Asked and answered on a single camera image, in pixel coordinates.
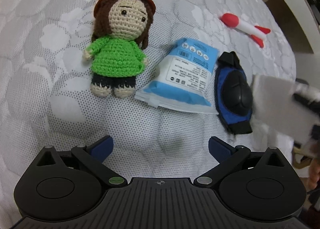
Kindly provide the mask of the person's hand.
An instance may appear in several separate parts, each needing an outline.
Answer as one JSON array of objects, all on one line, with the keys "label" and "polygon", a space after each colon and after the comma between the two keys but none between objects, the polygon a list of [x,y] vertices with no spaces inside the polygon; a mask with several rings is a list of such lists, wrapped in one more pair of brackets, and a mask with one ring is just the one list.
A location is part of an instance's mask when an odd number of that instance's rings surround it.
[{"label": "person's hand", "polygon": [[309,166],[309,177],[307,181],[308,189],[313,190],[317,187],[320,174],[320,164],[318,159],[313,159]]}]

